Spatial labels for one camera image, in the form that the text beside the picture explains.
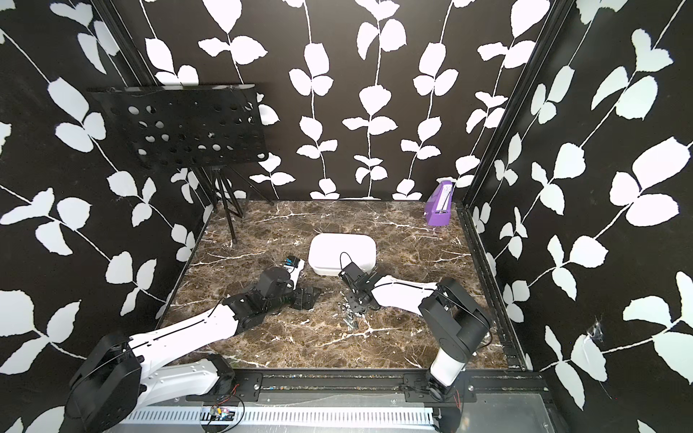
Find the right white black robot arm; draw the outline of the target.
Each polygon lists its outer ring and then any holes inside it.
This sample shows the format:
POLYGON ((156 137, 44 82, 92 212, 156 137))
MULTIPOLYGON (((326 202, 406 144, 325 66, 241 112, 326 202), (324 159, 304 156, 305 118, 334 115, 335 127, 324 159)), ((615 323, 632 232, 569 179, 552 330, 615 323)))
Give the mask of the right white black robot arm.
POLYGON ((427 373, 427 384, 416 385, 438 402, 453 393, 461 372, 491 336, 492 319, 464 287, 452 278, 437 283, 404 281, 391 275, 367 274, 349 263, 339 278, 348 285, 348 302, 355 314, 393 308, 421 317, 439 345, 427 373))

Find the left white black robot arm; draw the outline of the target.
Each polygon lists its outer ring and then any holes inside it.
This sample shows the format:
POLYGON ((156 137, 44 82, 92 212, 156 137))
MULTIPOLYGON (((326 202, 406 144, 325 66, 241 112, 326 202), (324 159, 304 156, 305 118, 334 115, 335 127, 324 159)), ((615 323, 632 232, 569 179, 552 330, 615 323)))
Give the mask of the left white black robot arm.
POLYGON ((172 368, 202 346, 236 337, 284 307, 310 310, 321 290, 301 287, 299 267, 271 267, 243 292, 212 309, 148 333, 102 337, 70 379, 64 425, 68 432, 103 432, 133 411, 212 390, 233 373, 222 357, 172 368))

